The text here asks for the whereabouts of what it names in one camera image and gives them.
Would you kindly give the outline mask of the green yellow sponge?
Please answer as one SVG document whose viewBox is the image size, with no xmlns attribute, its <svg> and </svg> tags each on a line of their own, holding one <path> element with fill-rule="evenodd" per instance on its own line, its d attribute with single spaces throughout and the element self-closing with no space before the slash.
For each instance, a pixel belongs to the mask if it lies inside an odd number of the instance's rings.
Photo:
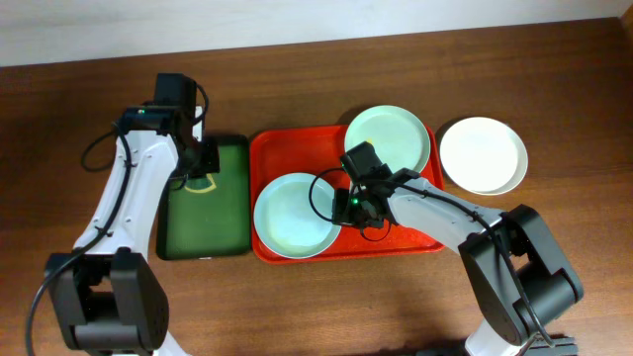
<svg viewBox="0 0 633 356">
<path fill-rule="evenodd" d="M 206 194 L 214 191 L 217 188 L 217 184 L 211 173 L 206 174 L 203 177 L 188 179 L 185 183 L 184 189 L 193 194 Z"/>
</svg>

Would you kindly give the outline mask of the light blue round plate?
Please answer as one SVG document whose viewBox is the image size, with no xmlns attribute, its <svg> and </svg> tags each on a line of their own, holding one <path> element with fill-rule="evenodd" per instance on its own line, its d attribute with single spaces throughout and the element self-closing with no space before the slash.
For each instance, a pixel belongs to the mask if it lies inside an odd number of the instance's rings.
<svg viewBox="0 0 633 356">
<path fill-rule="evenodd" d="M 260 241 L 275 254 L 306 259 L 325 252 L 341 227 L 329 221 L 334 189 L 308 173 L 270 182 L 256 199 L 253 222 Z"/>
</svg>

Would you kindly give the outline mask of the white round plate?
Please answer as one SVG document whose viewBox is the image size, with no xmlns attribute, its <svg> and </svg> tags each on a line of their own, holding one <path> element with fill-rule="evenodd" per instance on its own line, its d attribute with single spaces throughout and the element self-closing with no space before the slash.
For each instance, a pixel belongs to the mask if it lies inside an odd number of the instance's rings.
<svg viewBox="0 0 633 356">
<path fill-rule="evenodd" d="M 527 174 L 529 158 L 521 137 L 507 124 L 471 117 L 441 136 L 439 155 L 450 180 L 462 189 L 494 196 L 515 189 Z"/>
</svg>

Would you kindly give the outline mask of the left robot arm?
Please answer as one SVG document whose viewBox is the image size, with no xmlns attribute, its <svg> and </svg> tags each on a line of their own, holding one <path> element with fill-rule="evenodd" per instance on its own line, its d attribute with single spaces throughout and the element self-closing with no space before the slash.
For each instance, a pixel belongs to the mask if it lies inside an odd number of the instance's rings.
<svg viewBox="0 0 633 356">
<path fill-rule="evenodd" d="M 220 170 L 218 145 L 194 134 L 206 93 L 160 73 L 154 95 L 114 122 L 116 154 L 98 207 L 68 253 L 52 254 L 34 300 L 51 299 L 66 346 L 89 355 L 182 355 L 167 296 L 147 263 L 163 193 Z"/>
</svg>

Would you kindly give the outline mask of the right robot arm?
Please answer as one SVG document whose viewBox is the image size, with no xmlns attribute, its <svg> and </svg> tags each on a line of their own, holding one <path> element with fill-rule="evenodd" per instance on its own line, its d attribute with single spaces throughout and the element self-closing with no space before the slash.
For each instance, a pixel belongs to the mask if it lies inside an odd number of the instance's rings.
<svg viewBox="0 0 633 356">
<path fill-rule="evenodd" d="M 545 327 L 583 298 L 584 287 L 534 209 L 519 205 L 505 212 L 469 203 L 412 170 L 392 172 L 367 142 L 340 162 L 352 185 L 336 190 L 333 223 L 411 228 L 461 257 L 483 321 L 460 345 L 429 354 L 578 354 L 574 338 L 553 337 Z"/>
</svg>

